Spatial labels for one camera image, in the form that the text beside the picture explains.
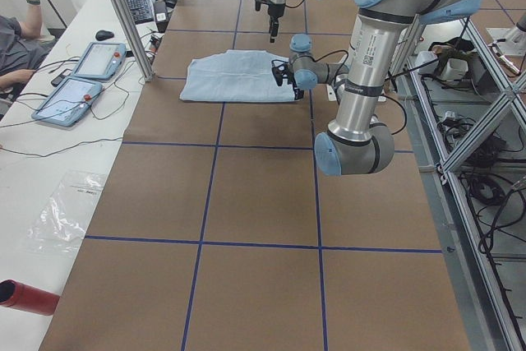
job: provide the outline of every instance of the plastic bag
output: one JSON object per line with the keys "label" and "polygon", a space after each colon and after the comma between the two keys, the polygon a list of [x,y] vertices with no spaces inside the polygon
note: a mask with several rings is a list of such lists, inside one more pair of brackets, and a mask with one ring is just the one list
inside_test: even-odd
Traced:
{"label": "plastic bag", "polygon": [[107,178],[103,174],[67,172],[29,229],[25,246],[44,254],[76,254]]}

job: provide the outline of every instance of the white desk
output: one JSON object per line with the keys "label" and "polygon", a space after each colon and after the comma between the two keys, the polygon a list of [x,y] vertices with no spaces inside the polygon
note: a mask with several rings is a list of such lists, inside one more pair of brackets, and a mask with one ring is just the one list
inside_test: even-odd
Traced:
{"label": "white desk", "polygon": [[[139,35],[148,33],[148,28],[155,30],[155,23],[137,26]],[[127,42],[111,2],[89,0],[44,64],[82,55],[86,45],[95,41],[95,33],[100,29],[115,33],[115,37],[108,41]],[[49,94],[53,90],[49,82],[58,73],[59,71],[53,74],[42,71],[35,74],[25,92]],[[122,137],[142,89],[139,68],[136,65],[131,67],[118,84],[130,92],[130,97],[124,108],[108,119],[99,121],[91,113],[87,113],[71,130],[36,122],[18,127],[4,127],[0,128],[0,144],[9,150],[46,154],[81,141]],[[37,97],[22,98],[26,100]],[[110,88],[97,99],[94,111],[103,117],[119,107],[124,98],[124,92],[114,87]],[[40,101],[31,100],[26,103],[36,107]],[[33,110],[25,105],[15,103],[0,122],[0,126],[31,120],[32,112]],[[28,252],[21,244],[63,175],[68,170],[109,173],[120,145],[120,141],[100,142],[44,159],[28,158],[0,150],[0,281],[15,279],[57,294],[62,292],[75,257],[34,254]],[[0,349],[36,351],[50,321],[51,317],[0,308]]]}

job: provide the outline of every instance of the dark red tube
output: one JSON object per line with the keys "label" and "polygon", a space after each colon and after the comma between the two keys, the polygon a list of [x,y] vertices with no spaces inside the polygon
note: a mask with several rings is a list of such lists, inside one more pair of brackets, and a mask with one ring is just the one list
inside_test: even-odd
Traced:
{"label": "dark red tube", "polygon": [[0,283],[0,306],[51,316],[60,297],[42,289],[6,279]]}

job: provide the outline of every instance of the folded white cloth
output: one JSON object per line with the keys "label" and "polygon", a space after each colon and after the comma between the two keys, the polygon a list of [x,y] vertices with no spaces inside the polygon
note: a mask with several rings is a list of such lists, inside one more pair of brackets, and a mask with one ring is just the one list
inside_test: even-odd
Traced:
{"label": "folded white cloth", "polygon": [[194,59],[179,98],[197,102],[293,102],[286,81],[278,86],[272,60],[287,61],[266,51],[230,49],[226,53]]}

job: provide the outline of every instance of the computer mouse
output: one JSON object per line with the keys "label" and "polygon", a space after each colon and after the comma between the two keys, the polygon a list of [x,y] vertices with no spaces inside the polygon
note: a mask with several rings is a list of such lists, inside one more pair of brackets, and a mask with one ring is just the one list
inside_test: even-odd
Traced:
{"label": "computer mouse", "polygon": [[113,32],[110,32],[109,30],[99,30],[95,35],[95,38],[98,41],[111,39],[112,37],[115,37],[115,34]]}

